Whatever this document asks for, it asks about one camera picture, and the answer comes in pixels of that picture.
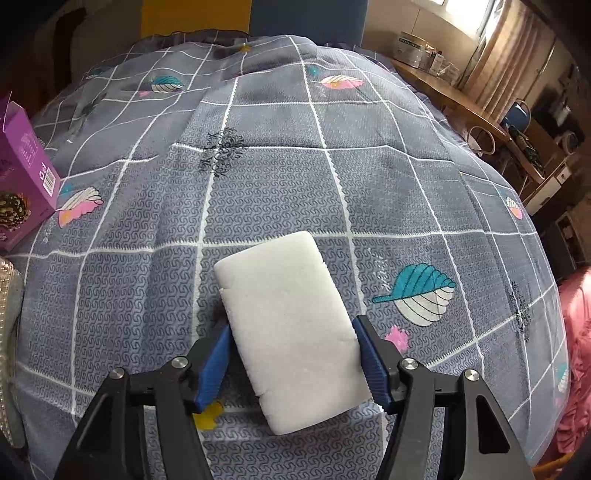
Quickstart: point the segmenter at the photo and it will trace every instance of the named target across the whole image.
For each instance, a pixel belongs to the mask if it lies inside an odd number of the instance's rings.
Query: foam block
[[[273,433],[320,423],[371,397],[349,315],[308,232],[231,255],[213,269]]]

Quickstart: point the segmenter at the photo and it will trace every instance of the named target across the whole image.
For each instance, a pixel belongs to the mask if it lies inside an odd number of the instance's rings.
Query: gray bedsheet
[[[507,182],[378,60],[300,37],[152,37],[35,118],[61,210],[8,257],[26,280],[14,393],[38,479],[107,372],[157,368],[207,334],[216,260],[300,230],[351,317],[437,371],[483,372],[540,457],[568,372],[540,239]],[[216,479],[372,478],[392,429],[367,402],[273,436],[239,358],[220,399],[201,433]],[[145,422],[164,478],[154,410]],[[428,478],[442,424],[437,411]]]

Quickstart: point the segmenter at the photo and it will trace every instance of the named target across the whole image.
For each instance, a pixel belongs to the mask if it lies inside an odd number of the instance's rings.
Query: pink blanket
[[[570,394],[553,443],[574,452],[591,423],[591,268],[576,271],[559,288],[570,361]]]

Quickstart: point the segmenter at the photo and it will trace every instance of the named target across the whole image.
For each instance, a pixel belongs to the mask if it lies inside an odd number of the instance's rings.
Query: cardboard box
[[[0,100],[0,249],[10,251],[56,211],[60,184],[26,111]]]

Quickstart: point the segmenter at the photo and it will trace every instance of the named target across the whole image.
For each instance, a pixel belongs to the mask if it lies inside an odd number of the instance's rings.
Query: pink leaf print
[[[350,77],[349,75],[331,75],[320,81],[322,85],[334,90],[345,90],[363,85],[363,80]]]
[[[88,187],[75,193],[61,208],[57,209],[57,223],[64,228],[72,220],[92,212],[99,205],[103,204],[99,191],[96,188]]]
[[[384,337],[384,340],[392,342],[400,353],[406,353],[408,350],[409,335],[406,330],[399,329],[396,325],[392,327],[390,333]]]

